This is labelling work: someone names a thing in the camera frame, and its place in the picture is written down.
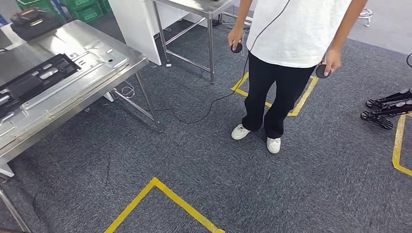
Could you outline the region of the person's hand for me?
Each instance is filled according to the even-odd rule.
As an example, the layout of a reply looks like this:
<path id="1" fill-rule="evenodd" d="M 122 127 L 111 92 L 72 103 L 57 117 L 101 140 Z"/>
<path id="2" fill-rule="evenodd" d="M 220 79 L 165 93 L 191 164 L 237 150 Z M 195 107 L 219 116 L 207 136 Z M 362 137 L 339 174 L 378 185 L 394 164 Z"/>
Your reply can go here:
<path id="1" fill-rule="evenodd" d="M 242 50 L 243 26 L 234 26 L 228 34 L 227 40 L 232 52 L 238 53 Z"/>
<path id="2" fill-rule="evenodd" d="M 324 75 L 328 76 L 341 66 L 341 49 L 331 48 L 325 56 Z"/>

